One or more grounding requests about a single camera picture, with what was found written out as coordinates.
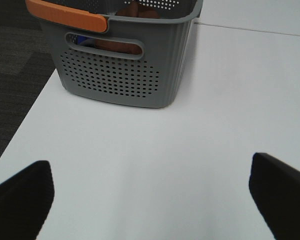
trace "basket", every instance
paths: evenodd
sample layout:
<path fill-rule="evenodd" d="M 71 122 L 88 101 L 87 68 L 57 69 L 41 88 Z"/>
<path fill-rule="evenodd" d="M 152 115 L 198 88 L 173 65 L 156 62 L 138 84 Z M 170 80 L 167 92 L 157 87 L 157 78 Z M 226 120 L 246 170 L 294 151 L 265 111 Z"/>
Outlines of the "basket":
<path fill-rule="evenodd" d="M 127 0 L 26 0 L 40 21 L 63 87 L 86 98 L 162 108 L 177 94 L 186 46 L 203 0 L 139 0 L 159 19 L 116 16 Z M 128 54 L 78 44 L 79 38 L 126 43 Z"/>

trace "orange object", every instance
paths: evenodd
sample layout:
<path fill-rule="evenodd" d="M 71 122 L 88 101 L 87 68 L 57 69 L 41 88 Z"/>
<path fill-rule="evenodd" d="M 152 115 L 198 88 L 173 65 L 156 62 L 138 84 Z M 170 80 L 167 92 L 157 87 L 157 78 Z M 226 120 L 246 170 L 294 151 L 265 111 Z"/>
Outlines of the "orange object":
<path fill-rule="evenodd" d="M 107 19 L 100 14 L 43 0 L 25 0 L 25 4 L 28 11 L 40 19 L 98 33 L 107 30 Z"/>

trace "gray carpet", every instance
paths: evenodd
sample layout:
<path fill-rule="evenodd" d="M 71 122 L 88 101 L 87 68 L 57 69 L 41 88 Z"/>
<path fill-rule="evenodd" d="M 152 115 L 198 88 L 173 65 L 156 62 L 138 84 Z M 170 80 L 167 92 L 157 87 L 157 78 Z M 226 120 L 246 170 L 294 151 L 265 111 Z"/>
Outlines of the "gray carpet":
<path fill-rule="evenodd" d="M 0 0 L 0 156 L 54 69 L 25 1 Z"/>

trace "white table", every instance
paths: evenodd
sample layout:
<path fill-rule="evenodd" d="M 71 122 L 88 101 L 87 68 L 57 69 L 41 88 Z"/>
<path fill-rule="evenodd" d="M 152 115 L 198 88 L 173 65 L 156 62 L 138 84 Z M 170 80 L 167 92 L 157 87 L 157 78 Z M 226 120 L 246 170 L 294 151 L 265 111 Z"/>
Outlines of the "white table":
<path fill-rule="evenodd" d="M 300 35 L 300 0 L 204 0 L 198 22 Z"/>
<path fill-rule="evenodd" d="M 300 170 L 300 37 L 195 25 L 172 105 L 65 91 L 56 72 L 0 159 L 0 183 L 49 160 L 38 240 L 270 240 L 252 155 Z"/>

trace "gray plastic basket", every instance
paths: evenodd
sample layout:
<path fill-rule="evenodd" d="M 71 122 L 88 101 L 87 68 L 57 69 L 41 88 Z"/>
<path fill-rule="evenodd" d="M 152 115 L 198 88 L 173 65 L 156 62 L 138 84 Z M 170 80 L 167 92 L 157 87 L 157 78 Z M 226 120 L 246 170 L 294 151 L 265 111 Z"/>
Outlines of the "gray plastic basket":
<path fill-rule="evenodd" d="M 56 1 L 63 5 L 66 2 Z M 171 104 L 180 85 L 191 27 L 203 0 L 139 0 L 155 8 L 160 19 L 115 16 L 130 3 L 126 0 L 94 2 L 93 7 L 107 18 L 108 27 L 103 33 L 40 19 L 64 88 L 79 96 L 121 105 L 162 108 Z M 143 53 L 80 46 L 75 44 L 78 35 L 133 43 Z"/>

